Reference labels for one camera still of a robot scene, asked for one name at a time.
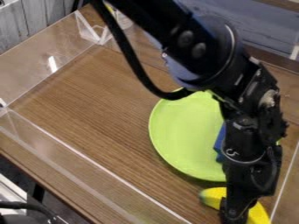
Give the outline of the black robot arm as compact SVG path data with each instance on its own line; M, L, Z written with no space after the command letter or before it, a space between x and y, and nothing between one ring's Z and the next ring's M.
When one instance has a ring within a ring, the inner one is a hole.
M260 199L277 191L284 162L280 141L286 137L289 123L277 78L248 52L234 26L220 17L198 16L177 0L91 0L91 5L149 91L174 101L209 90L220 102L228 180L220 219L222 224L248 224ZM111 8L159 42L180 91L165 92L153 83Z

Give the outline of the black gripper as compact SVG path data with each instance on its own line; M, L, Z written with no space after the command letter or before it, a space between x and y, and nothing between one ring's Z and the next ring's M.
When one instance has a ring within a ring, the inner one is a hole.
M261 197L273 196L282 168L284 149L269 147L254 163L225 159L228 195L221 198L221 224L248 224L249 210Z

